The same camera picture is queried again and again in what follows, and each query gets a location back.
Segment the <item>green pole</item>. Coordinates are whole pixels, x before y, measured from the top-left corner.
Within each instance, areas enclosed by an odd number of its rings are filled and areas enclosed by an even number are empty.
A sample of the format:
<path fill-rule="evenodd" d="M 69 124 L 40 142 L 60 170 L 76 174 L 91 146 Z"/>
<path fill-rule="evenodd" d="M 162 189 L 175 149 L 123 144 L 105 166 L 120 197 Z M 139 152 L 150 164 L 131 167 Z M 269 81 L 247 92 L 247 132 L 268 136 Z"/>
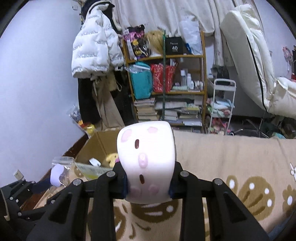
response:
<path fill-rule="evenodd" d="M 162 121 L 165 120 L 166 108 L 166 30 L 163 32 L 163 100 L 162 100 Z"/>

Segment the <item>pink cube pig plush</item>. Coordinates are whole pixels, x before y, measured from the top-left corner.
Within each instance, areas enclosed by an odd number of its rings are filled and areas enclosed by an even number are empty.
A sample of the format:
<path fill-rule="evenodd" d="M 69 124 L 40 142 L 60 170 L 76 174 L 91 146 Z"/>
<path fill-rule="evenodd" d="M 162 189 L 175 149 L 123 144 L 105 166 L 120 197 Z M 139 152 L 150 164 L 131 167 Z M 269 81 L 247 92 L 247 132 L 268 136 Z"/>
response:
<path fill-rule="evenodd" d="M 126 201 L 155 204 L 170 201 L 176 149 L 166 121 L 146 121 L 122 128 L 117 136 L 119 161 L 127 176 Z"/>

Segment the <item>wooden bookshelf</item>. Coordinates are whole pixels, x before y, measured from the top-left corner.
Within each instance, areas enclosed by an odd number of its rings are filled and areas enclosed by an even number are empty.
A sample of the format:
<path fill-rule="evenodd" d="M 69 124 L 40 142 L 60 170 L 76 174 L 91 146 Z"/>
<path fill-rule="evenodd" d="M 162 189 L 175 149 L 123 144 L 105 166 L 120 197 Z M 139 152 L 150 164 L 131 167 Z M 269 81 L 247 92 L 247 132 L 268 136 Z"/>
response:
<path fill-rule="evenodd" d="M 147 57 L 147 58 L 141 58 L 138 60 L 130 60 L 130 55 L 128 53 L 128 47 L 126 44 L 126 40 L 122 40 L 122 46 L 123 46 L 123 54 L 126 60 L 126 66 L 130 66 L 132 64 L 137 64 L 140 62 L 147 62 L 150 63 L 154 60 L 162 60 L 163 61 L 163 73 L 160 74 L 160 77 L 163 78 L 161 81 L 162 92 L 155 92 L 153 91 L 151 95 L 161 95 L 162 96 L 162 117 L 161 120 L 165 119 L 165 111 L 166 111 L 166 98 L 171 95 L 199 95 L 202 96 L 202 105 L 200 109 L 201 113 L 201 130 L 204 133 L 205 128 L 205 117 L 206 117 L 206 99 L 207 99 L 207 83 L 206 83 L 206 49 L 205 49 L 205 36 L 204 32 L 200 32 L 201 37 L 201 45 L 202 45 L 202 54 L 201 55 L 193 55 L 193 54 L 184 54 L 184 55 L 163 55 L 163 56 L 156 56 L 156 57 Z M 203 83 L 203 88 L 200 90 L 172 90 L 167 88 L 167 80 L 170 80 L 173 78 L 171 73 L 167 70 L 167 61 L 171 59 L 182 59 L 182 58 L 198 58 L 200 60 L 200 68 L 194 69 L 193 73 L 197 73 L 200 75 L 201 81 Z"/>

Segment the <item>red gift bag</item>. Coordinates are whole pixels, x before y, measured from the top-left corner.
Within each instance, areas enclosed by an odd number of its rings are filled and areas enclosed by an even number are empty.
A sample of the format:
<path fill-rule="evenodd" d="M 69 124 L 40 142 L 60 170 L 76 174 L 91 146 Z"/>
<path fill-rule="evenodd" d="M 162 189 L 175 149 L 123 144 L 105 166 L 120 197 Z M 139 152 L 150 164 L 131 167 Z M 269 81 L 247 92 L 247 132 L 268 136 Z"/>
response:
<path fill-rule="evenodd" d="M 176 66 L 166 65 L 164 71 L 163 64 L 152 64 L 151 71 L 153 91 L 163 93 L 163 87 L 165 87 L 165 92 L 170 92 L 173 87 Z"/>

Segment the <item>beige trench coat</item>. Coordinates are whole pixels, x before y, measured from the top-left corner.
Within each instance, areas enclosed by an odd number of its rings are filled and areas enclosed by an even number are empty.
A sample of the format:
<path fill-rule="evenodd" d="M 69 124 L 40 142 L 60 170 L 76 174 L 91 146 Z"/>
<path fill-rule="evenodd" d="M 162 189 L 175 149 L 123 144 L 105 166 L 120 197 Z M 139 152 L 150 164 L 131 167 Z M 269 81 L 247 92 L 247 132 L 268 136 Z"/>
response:
<path fill-rule="evenodd" d="M 100 76 L 93 81 L 93 97 L 101 117 L 101 120 L 96 124 L 99 131 L 125 126 L 111 95 L 114 90 L 118 90 L 118 84 L 113 72 L 106 76 Z"/>

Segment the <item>printed cardboard box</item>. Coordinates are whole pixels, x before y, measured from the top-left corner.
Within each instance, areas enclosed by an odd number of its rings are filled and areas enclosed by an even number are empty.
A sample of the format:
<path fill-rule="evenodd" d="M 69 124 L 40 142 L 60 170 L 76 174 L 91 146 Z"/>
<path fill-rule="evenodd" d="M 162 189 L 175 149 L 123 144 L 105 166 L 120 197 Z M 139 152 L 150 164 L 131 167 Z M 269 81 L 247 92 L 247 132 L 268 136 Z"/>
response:
<path fill-rule="evenodd" d="M 109 154 L 117 153 L 116 139 L 119 128 L 113 128 L 104 132 L 95 132 L 91 138 L 87 140 L 80 152 L 74 159 L 75 166 L 82 173 L 84 179 L 97 179 L 99 175 L 108 171 L 110 168 L 106 157 Z M 89 160 L 96 159 L 101 163 L 99 168 L 95 168 Z"/>

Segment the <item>white puffer jacket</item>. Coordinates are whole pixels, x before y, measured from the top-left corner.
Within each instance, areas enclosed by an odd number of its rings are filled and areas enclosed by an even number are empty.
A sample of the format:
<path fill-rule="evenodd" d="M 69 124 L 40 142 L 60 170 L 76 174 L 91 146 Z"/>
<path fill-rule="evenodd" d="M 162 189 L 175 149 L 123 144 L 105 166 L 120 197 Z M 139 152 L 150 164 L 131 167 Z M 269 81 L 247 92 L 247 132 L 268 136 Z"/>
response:
<path fill-rule="evenodd" d="M 114 7 L 111 1 L 86 1 L 82 7 L 84 22 L 73 43 L 74 78 L 104 76 L 124 65 L 117 34 L 120 27 L 112 12 Z"/>

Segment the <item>white folded mattress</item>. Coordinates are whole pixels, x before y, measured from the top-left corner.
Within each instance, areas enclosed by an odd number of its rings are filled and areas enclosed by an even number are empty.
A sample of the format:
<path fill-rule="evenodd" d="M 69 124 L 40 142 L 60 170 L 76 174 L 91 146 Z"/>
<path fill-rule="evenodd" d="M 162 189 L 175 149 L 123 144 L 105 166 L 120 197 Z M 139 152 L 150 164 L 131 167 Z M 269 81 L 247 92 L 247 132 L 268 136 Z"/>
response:
<path fill-rule="evenodd" d="M 229 11 L 220 24 L 239 82 L 261 109 L 295 118 L 295 82 L 276 77 L 259 20 L 250 4 Z"/>

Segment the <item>plastic bag of toys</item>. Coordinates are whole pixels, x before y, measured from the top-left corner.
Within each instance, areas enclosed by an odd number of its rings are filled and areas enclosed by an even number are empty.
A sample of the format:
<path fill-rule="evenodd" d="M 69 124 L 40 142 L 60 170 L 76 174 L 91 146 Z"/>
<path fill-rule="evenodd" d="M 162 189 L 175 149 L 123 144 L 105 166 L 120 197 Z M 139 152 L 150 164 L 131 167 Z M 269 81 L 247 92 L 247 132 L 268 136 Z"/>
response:
<path fill-rule="evenodd" d="M 68 115 L 76 126 L 86 133 L 88 138 L 91 138 L 96 132 L 96 127 L 92 123 L 84 122 L 82 120 L 80 109 L 77 105 L 73 105 L 68 111 Z"/>

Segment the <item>clear plastic bag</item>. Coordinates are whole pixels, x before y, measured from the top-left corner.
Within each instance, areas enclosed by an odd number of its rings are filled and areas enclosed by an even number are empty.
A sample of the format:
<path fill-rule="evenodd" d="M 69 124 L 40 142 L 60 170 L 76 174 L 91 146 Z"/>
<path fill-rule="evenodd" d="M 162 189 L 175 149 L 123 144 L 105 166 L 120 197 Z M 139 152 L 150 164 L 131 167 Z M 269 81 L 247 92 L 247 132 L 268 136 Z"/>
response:
<path fill-rule="evenodd" d="M 73 163 L 73 157 L 54 157 L 51 167 L 50 184 L 55 187 L 68 186 L 70 183 L 69 173 Z"/>

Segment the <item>yellow round plush toy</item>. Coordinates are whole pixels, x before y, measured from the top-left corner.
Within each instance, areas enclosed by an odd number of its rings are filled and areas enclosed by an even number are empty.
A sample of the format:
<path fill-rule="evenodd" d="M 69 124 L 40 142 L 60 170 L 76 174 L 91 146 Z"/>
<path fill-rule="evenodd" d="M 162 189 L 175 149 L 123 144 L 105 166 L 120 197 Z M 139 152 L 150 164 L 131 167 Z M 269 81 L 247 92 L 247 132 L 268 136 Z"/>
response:
<path fill-rule="evenodd" d="M 113 168 L 114 165 L 119 162 L 119 156 L 118 153 L 111 153 L 108 154 L 105 158 L 105 161 L 108 163 L 110 168 Z"/>

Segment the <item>teal bag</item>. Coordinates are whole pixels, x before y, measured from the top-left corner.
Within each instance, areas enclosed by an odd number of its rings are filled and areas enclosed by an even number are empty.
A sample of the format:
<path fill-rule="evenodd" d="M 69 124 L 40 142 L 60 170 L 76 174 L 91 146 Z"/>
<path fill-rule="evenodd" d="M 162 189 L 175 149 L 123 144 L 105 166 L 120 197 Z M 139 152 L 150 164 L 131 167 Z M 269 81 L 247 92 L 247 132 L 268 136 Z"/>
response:
<path fill-rule="evenodd" d="M 137 62 L 127 68 L 136 100 L 148 99 L 152 93 L 152 72 L 149 65 Z"/>

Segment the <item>white curtain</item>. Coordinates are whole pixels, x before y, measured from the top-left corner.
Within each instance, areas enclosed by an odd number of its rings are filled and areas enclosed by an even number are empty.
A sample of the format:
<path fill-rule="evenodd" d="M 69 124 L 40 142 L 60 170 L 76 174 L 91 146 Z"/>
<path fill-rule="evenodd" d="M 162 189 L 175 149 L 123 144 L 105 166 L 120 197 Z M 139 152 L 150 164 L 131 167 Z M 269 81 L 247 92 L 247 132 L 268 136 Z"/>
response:
<path fill-rule="evenodd" d="M 113 15 L 122 29 L 144 25 L 146 31 L 165 30 L 169 36 L 181 36 L 180 21 L 185 17 L 199 22 L 199 29 L 206 36 L 214 36 L 214 64 L 233 66 L 220 24 L 230 10 L 250 4 L 259 26 L 263 24 L 254 1 L 112 1 Z"/>

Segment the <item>wall outlet upper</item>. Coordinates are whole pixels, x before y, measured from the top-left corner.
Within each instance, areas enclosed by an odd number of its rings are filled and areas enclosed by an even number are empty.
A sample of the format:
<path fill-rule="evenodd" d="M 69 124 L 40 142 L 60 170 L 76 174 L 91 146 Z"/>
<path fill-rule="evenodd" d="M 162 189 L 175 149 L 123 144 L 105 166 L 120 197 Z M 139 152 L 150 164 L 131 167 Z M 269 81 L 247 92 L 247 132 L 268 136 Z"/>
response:
<path fill-rule="evenodd" d="M 16 180 L 23 180 L 24 175 L 22 174 L 22 172 L 17 169 L 14 173 L 13 176 L 16 178 Z"/>

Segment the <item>black box with 40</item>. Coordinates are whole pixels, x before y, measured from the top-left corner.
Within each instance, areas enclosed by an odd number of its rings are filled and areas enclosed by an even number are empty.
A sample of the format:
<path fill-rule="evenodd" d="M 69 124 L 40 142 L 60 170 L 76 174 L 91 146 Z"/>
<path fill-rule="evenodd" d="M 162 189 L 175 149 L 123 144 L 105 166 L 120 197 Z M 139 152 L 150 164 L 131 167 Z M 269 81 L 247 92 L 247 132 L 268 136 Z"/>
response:
<path fill-rule="evenodd" d="M 167 37 L 165 39 L 166 55 L 183 55 L 184 42 L 181 37 Z"/>

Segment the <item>white rolling cart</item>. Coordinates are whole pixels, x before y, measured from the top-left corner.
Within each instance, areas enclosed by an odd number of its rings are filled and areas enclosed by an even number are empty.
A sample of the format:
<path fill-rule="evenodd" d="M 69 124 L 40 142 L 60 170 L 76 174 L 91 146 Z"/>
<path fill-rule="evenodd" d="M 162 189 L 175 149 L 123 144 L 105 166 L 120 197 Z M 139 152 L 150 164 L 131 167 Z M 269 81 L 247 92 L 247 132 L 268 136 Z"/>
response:
<path fill-rule="evenodd" d="M 212 97 L 207 99 L 209 123 L 207 133 L 229 135 L 230 121 L 233 114 L 236 95 L 236 82 L 225 78 L 208 79 L 213 90 Z"/>

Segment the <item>stack of books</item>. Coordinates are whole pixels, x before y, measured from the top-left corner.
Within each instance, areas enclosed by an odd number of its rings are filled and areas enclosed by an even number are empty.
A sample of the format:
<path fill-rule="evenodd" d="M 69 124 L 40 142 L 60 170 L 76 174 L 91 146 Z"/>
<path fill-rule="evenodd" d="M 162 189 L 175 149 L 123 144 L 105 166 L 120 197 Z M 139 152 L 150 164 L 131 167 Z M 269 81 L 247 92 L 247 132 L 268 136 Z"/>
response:
<path fill-rule="evenodd" d="M 154 97 L 149 99 L 136 100 L 134 102 L 137 120 L 139 123 L 145 121 L 159 120 L 158 112 L 155 110 L 155 103 L 156 100 Z"/>

